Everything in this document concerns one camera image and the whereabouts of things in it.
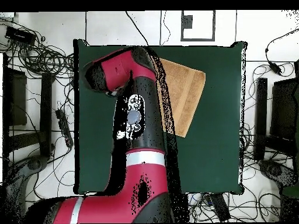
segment black cable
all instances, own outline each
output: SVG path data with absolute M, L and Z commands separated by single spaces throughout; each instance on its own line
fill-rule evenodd
M 140 32 L 139 28 L 136 26 L 135 22 L 133 21 L 132 17 L 128 14 L 128 12 L 126 11 L 126 15 L 130 18 L 130 20 L 132 21 L 133 25 L 136 27 L 137 31 L 140 33 L 140 35 L 144 38 L 145 42 L 147 43 L 148 46 L 148 42 L 147 39 L 143 36 L 143 34 Z
M 263 214 L 263 212 L 262 212 L 262 207 L 260 207 L 260 205 L 261 205 L 261 203 L 260 203 L 260 201 L 261 201 L 261 199 L 264 197 L 264 196 L 267 196 L 267 195 L 271 195 L 271 196 L 274 196 L 274 197 L 276 197 L 279 201 L 280 201 L 280 197 L 278 197 L 277 195 L 275 195 L 275 194 L 273 194 L 273 193 L 265 193 L 265 194 L 263 194 L 263 195 L 261 195 L 260 197 L 259 197 L 259 200 L 258 200 L 258 205 L 259 205 L 259 212 L 260 212 L 260 216 L 262 217 L 262 219 L 264 220 L 264 222 L 267 222 L 266 221 L 266 219 L 263 217 L 265 214 Z
M 290 32 L 288 32 L 288 33 L 286 33 L 286 34 L 284 34 L 284 35 L 278 37 L 278 38 L 275 38 L 274 40 L 272 40 L 272 41 L 270 41 L 270 42 L 268 43 L 268 45 L 267 45 L 267 47 L 266 47 L 266 49 L 265 49 L 265 54 L 266 54 L 266 59 L 268 60 L 269 63 L 270 63 L 270 61 L 269 61 L 269 59 L 268 59 L 267 53 L 268 53 L 268 51 L 269 51 L 269 46 L 270 46 L 270 44 L 271 44 L 272 42 L 278 40 L 278 39 L 281 39 L 281 38 L 283 38 L 283 37 L 285 37 L 285 36 L 288 36 L 288 35 L 290 35 L 290 34 L 293 34 L 293 33 L 297 32 L 297 31 L 299 31 L 299 29 L 295 29 L 295 30 L 293 30 L 293 31 L 290 31 Z
M 58 181 L 59 184 L 58 184 L 58 188 L 57 188 L 57 197 L 58 197 L 58 191 L 59 191 L 59 186 L 60 186 L 60 184 L 62 184 L 62 185 L 64 185 L 64 186 L 73 186 L 73 185 L 74 185 L 74 184 L 66 185 L 66 184 L 63 184 L 63 183 L 61 182 L 61 180 L 63 179 L 63 177 L 64 177 L 67 173 L 69 173 L 69 172 L 74 172 L 74 173 L 75 173 L 75 171 L 66 171 L 66 172 L 61 176 L 61 179 Z
M 169 28 L 168 28 L 168 27 L 166 26 L 166 24 L 165 24 L 165 16 L 166 16 L 166 12 L 167 12 L 167 10 L 165 11 L 165 14 L 164 14 L 163 24 L 164 24 L 164 26 L 167 28 L 167 30 L 168 30 L 168 32 L 169 32 L 169 35 L 168 35 L 167 40 L 165 40 L 165 41 L 163 42 L 162 46 L 164 45 L 165 42 L 168 42 L 168 40 L 169 40 L 169 38 L 170 38 L 170 36 L 171 36 L 171 31 L 169 30 Z
M 38 182 L 38 180 L 39 180 L 39 173 L 37 173 L 37 179 L 36 179 L 36 181 L 35 181 L 35 184 L 34 184 L 34 186 L 33 186 L 33 192 L 34 192 L 34 194 L 35 194 L 35 196 L 37 196 L 40 200 L 42 200 L 42 199 L 44 199 L 44 198 L 41 198 L 40 196 L 38 196 L 37 195 L 37 193 L 36 193 L 36 184 L 37 184 L 37 182 Z
M 64 159 L 64 157 L 67 155 L 67 154 L 69 154 L 70 153 L 70 151 L 71 151 L 72 149 L 69 149 L 64 155 L 62 155 L 62 156 L 60 156 L 60 157 L 58 157 L 58 158 L 56 158 L 56 159 L 54 159 L 54 160 L 57 160 L 57 159 L 59 159 L 59 158 L 62 158 L 61 159 L 61 161 L 59 162 L 59 164 L 56 166 L 56 168 L 55 168 L 55 170 L 57 169 L 57 167 L 60 165 L 60 163 L 63 161 L 63 159 Z M 35 189 L 38 187 L 38 186 L 40 186 L 47 178 L 49 178 L 49 176 L 51 175 L 53 173 L 53 171 L 41 182 L 41 183 L 39 183 L 36 187 L 35 187 Z

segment connector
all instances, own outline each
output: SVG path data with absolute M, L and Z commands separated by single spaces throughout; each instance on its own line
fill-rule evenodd
M 276 73 L 276 74 L 278 74 L 278 75 L 281 75 L 281 69 L 280 69 L 280 67 L 279 67 L 277 64 L 275 64 L 274 62 L 270 62 L 270 61 L 269 61 L 269 66 L 270 66 L 270 69 L 271 69 L 274 73 Z

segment cable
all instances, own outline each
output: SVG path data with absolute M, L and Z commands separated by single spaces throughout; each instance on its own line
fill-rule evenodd
M 74 185 L 74 184 L 71 184 L 71 185 L 65 185 L 65 184 L 63 184 L 63 183 L 61 182 L 61 180 L 63 179 L 63 177 L 64 177 L 67 173 L 69 173 L 69 172 L 74 172 L 74 173 L 75 173 L 75 171 L 66 171 L 66 172 L 62 175 L 61 179 L 58 181 L 59 184 L 58 184 L 58 188 L 57 188 L 57 197 L 58 197 L 58 191 L 59 191 L 59 185 L 60 185 L 60 184 L 62 184 L 62 185 L 64 185 L 64 186 L 73 186 L 73 185 Z
M 165 14 L 164 14 L 163 24 L 164 24 L 164 26 L 167 28 L 167 30 L 168 30 L 168 32 L 169 32 L 169 35 L 168 35 L 167 40 L 165 40 L 165 41 L 163 42 L 162 46 L 164 45 L 165 42 L 168 42 L 168 40 L 169 40 L 169 38 L 170 38 L 170 36 L 171 36 L 171 31 L 168 29 L 168 27 L 167 27 L 166 24 L 165 24 L 165 16 L 166 16 L 166 12 L 167 12 L 167 10 L 165 11 Z
M 59 162 L 59 164 L 56 166 L 56 168 L 55 168 L 55 170 L 57 169 L 57 167 L 60 165 L 60 163 L 63 161 L 63 159 L 64 159 L 64 157 L 67 155 L 67 154 L 69 154 L 70 153 L 70 151 L 71 151 L 71 149 L 69 149 L 64 155 L 62 155 L 62 156 L 60 156 L 60 157 L 58 157 L 58 158 L 56 158 L 56 159 L 54 159 L 54 160 L 57 160 L 57 159 L 59 159 L 59 158 L 62 158 L 61 159 L 61 161 Z M 38 187 L 38 186 L 40 186 L 47 178 L 49 178 L 49 176 L 51 175 L 53 173 L 53 171 L 41 182 L 41 183 L 39 183 L 36 187 L 35 187 L 35 189 Z M 27 198 L 28 197 L 28 195 L 30 194 L 30 193 L 32 193 L 34 190 L 32 190 L 31 192 L 29 192 L 27 195 L 26 195 L 26 197 L 25 198 Z
M 133 21 L 132 17 L 128 14 L 128 12 L 126 11 L 126 15 L 130 18 L 130 20 L 132 21 L 132 23 L 134 24 L 134 26 L 136 27 L 137 31 L 140 33 L 140 35 L 144 38 L 145 42 L 147 43 L 148 46 L 148 42 L 147 39 L 143 36 L 143 34 L 140 32 L 139 28 L 136 26 L 135 22 Z
M 290 35 L 290 34 L 293 34 L 293 33 L 297 32 L 297 31 L 299 31 L 299 29 L 295 29 L 295 30 L 293 30 L 293 31 L 290 31 L 290 32 L 288 32 L 288 33 L 286 33 L 286 34 L 284 34 L 284 35 L 278 37 L 278 38 L 275 38 L 274 40 L 272 40 L 272 41 L 270 41 L 270 42 L 268 43 L 268 45 L 267 45 L 267 47 L 266 47 L 266 49 L 265 49 L 266 59 L 267 59 L 267 61 L 268 61 L 268 63 L 269 63 L 269 66 L 270 66 L 270 68 L 272 69 L 272 71 L 273 71 L 274 73 L 278 74 L 278 75 L 281 75 L 281 69 L 279 68 L 279 66 L 278 66 L 276 63 L 271 62 L 271 61 L 269 61 L 269 59 L 268 59 L 268 55 L 267 55 L 267 53 L 268 53 L 268 51 L 269 51 L 269 46 L 270 46 L 270 44 L 271 44 L 272 42 L 274 42 L 275 40 L 281 39 L 281 38 L 283 38 L 283 37 L 285 37 L 285 36 L 288 36 L 288 35 Z

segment towel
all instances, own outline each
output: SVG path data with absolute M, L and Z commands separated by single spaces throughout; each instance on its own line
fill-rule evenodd
M 206 74 L 202 71 L 197 71 L 162 58 L 160 58 L 160 61 L 166 73 L 166 84 L 171 101 L 175 134 L 184 138 L 187 135 L 200 96 L 203 92 Z M 163 129 L 166 131 L 162 106 L 162 90 L 158 80 L 157 88 Z

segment wire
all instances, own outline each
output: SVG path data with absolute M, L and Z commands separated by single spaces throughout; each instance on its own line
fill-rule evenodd
M 54 159 L 54 160 L 57 160 L 57 159 L 60 159 L 60 158 L 62 158 L 61 159 L 61 161 L 59 162 L 59 164 L 56 166 L 56 168 L 55 168 L 55 170 L 57 169 L 57 167 L 60 165 L 60 163 L 63 161 L 63 159 L 64 159 L 64 157 L 67 155 L 67 154 L 69 154 L 70 153 L 70 151 L 71 151 L 71 149 L 69 149 L 64 155 L 62 155 L 62 156 L 60 156 L 60 157 L 58 157 L 58 158 L 56 158 L 56 159 Z M 41 183 L 39 183 L 36 187 L 35 187 L 35 189 L 38 187 L 38 186 L 40 186 L 47 178 L 49 178 L 50 177 L 50 175 L 52 174 L 52 173 L 54 173 L 53 171 L 41 182 Z M 26 195 L 26 197 L 25 198 L 27 198 L 28 197 L 28 195 L 30 194 L 30 193 L 32 193 L 34 190 L 32 190 L 31 192 L 29 192 L 27 195 Z
M 286 34 L 284 34 L 284 35 L 278 37 L 278 38 L 275 38 L 274 40 L 272 40 L 272 41 L 270 41 L 270 42 L 268 43 L 267 48 L 265 49 L 266 58 L 267 58 L 268 62 L 270 62 L 269 59 L 268 59 L 268 56 L 267 56 L 267 53 L 268 53 L 268 51 L 269 51 L 269 46 L 270 46 L 270 44 L 271 44 L 272 42 L 278 40 L 278 39 L 281 39 L 281 38 L 283 38 L 283 37 L 285 37 L 285 36 L 288 36 L 288 35 L 290 35 L 290 34 L 293 34 L 293 33 L 297 32 L 297 31 L 299 31 L 299 29 L 295 29 L 295 30 L 293 30 L 293 31 L 290 31 L 290 32 L 288 32 L 288 33 L 286 33 Z
M 132 21 L 133 25 L 136 27 L 137 31 L 140 33 L 140 35 L 144 38 L 145 42 L 147 43 L 148 46 L 148 42 L 147 39 L 143 36 L 143 34 L 140 32 L 139 28 L 136 26 L 135 22 L 133 21 L 132 17 L 128 14 L 128 12 L 126 11 L 126 15 L 130 18 L 130 20 Z
M 60 184 L 62 184 L 62 185 L 64 185 L 64 186 L 73 186 L 73 185 L 74 185 L 74 184 L 66 185 L 66 184 L 63 184 L 63 183 L 61 182 L 61 180 L 63 179 L 63 177 L 64 177 L 67 173 L 69 173 L 69 172 L 73 172 L 73 173 L 75 173 L 75 171 L 66 171 L 66 172 L 62 175 L 61 179 L 58 181 L 59 184 L 58 184 L 58 188 L 57 188 L 57 197 L 58 197 L 58 191 L 59 191 L 59 186 L 60 186 Z
M 165 16 L 166 16 L 166 12 L 167 12 L 167 10 L 165 11 L 165 14 L 164 14 L 163 24 L 164 24 L 164 26 L 167 28 L 167 30 L 168 30 L 168 32 L 169 32 L 169 36 L 168 36 L 167 40 L 165 40 L 165 41 L 163 42 L 162 46 L 164 45 L 165 42 L 168 42 L 168 40 L 169 40 L 169 38 L 170 38 L 170 36 L 171 36 L 171 31 L 168 29 L 168 27 L 167 27 L 166 24 L 165 24 Z

